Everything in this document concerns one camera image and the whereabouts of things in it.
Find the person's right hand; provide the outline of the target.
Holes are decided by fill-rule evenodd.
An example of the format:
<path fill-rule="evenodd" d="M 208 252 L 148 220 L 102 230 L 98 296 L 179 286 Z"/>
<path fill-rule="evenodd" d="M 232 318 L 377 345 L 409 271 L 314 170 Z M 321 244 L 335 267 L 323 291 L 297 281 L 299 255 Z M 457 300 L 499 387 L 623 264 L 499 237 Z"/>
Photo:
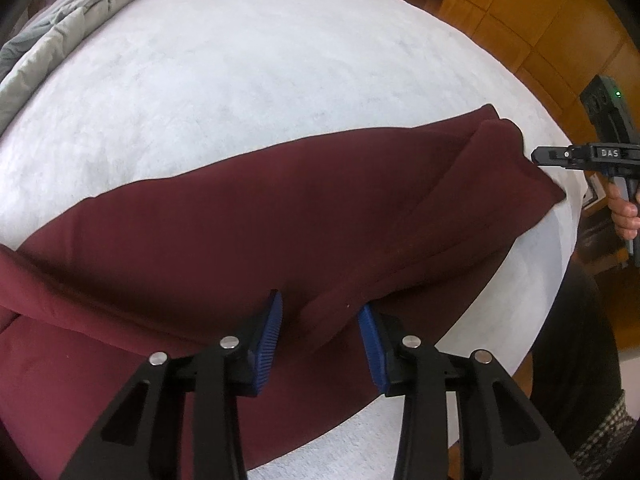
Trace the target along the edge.
<path fill-rule="evenodd" d="M 608 182 L 606 197 L 615 232 L 623 240 L 634 240 L 640 228 L 638 207 L 629 200 L 624 200 L 620 189 L 613 182 Z"/>

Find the checkered right sleeve forearm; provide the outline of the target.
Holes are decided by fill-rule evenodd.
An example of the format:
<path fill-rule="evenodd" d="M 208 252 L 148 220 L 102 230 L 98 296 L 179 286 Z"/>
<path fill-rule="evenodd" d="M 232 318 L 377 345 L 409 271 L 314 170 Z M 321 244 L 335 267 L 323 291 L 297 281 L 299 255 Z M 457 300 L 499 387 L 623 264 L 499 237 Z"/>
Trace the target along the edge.
<path fill-rule="evenodd" d="M 604 421 L 572 455 L 580 478 L 600 479 L 620 454 L 636 422 L 627 412 L 625 391 L 622 391 Z"/>

